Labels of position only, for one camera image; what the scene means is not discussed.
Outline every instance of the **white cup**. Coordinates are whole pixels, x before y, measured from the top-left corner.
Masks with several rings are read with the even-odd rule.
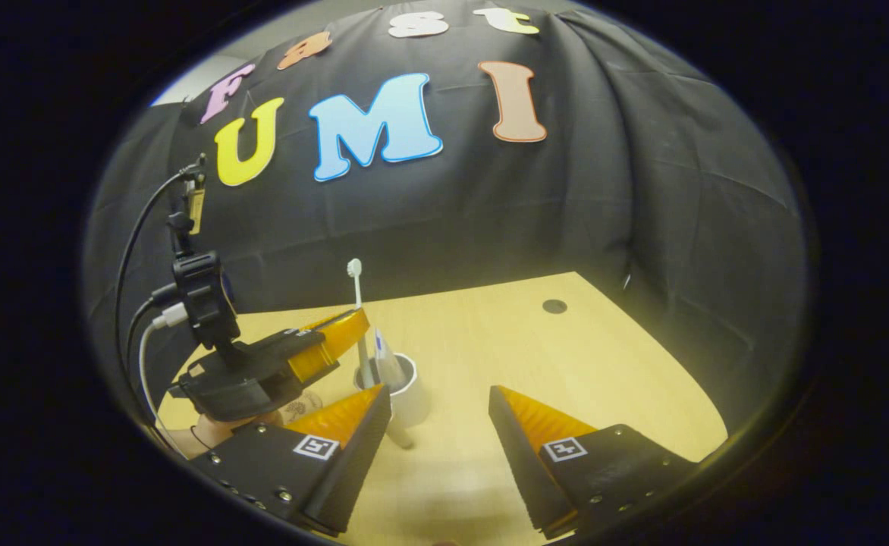
[[[409,356],[403,353],[394,353],[397,362],[401,364],[401,369],[407,377],[407,383],[402,388],[392,391],[390,394],[390,407],[394,421],[402,428],[418,425],[428,417],[430,405],[428,403],[428,394],[424,391],[420,377],[417,374],[417,365]],[[368,364],[372,369],[376,369],[374,359],[370,359]],[[358,391],[363,389],[360,379],[360,369],[353,374],[353,386]]]

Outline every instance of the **black cloth backdrop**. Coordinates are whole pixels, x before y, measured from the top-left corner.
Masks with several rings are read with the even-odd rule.
[[[777,153],[725,90],[634,29],[592,11],[521,9],[541,32],[514,34],[472,13],[490,7],[502,6],[414,2],[308,28],[253,59],[254,72],[205,124],[209,93],[140,115],[105,169],[84,247],[84,300],[109,379],[119,377],[116,266],[138,211],[199,152],[215,159],[215,132],[234,118],[248,120],[239,145],[248,158],[251,111],[281,96],[269,165],[239,187],[217,182],[211,165],[194,238],[220,253],[237,311],[351,303],[352,258],[364,263],[366,300],[577,271],[683,364],[728,431],[751,417],[791,367],[809,296],[803,214]],[[451,28],[390,36],[389,20],[413,11],[438,11]],[[329,48],[277,70],[292,45],[321,30]],[[487,60],[535,72],[544,141],[492,134],[495,90],[478,69]],[[309,109],[345,94],[367,111],[383,82],[414,72],[430,76],[424,104],[444,149],[411,162],[378,156],[369,167],[351,159],[347,175],[313,180]],[[385,142],[386,133],[379,149]],[[171,282],[167,214],[163,202],[140,236],[122,331],[147,294]],[[153,338],[156,403],[194,346],[188,328]]]

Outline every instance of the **wooden table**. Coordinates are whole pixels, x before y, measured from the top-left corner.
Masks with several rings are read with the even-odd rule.
[[[366,296],[366,277],[361,279]],[[568,309],[552,314],[546,300]],[[350,308],[240,315],[247,343]],[[623,422],[698,462],[727,439],[721,415],[683,367],[617,305],[576,273],[490,287],[365,302],[372,326],[417,363],[431,412],[409,428],[416,446],[383,440],[350,519],[348,544],[463,546],[546,543],[525,504],[488,417],[493,384],[605,428]],[[374,353],[372,330],[368,347]],[[208,353],[203,347],[187,360]],[[331,404],[355,393],[358,359],[309,388]],[[165,395],[160,418],[188,428],[188,400]]]

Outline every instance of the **letter m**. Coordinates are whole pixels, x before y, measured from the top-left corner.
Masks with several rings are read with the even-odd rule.
[[[319,129],[320,163],[313,172],[317,182],[344,176],[350,160],[340,154],[340,142],[361,166],[371,165],[383,128],[387,144],[381,151],[385,162],[406,162],[441,151],[441,139],[431,134],[424,112],[427,74],[405,74],[386,80],[364,113],[347,96],[324,99],[309,109]]]

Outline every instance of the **white toothbrush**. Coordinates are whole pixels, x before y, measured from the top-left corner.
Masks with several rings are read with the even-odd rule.
[[[359,259],[351,259],[347,263],[347,276],[353,277],[353,287],[357,291],[357,308],[360,309],[362,302],[360,298],[360,274],[363,273],[364,266]],[[360,383],[364,388],[374,387],[374,374],[371,373],[371,363],[367,356],[366,336],[362,336],[357,341],[357,355],[360,357]]]

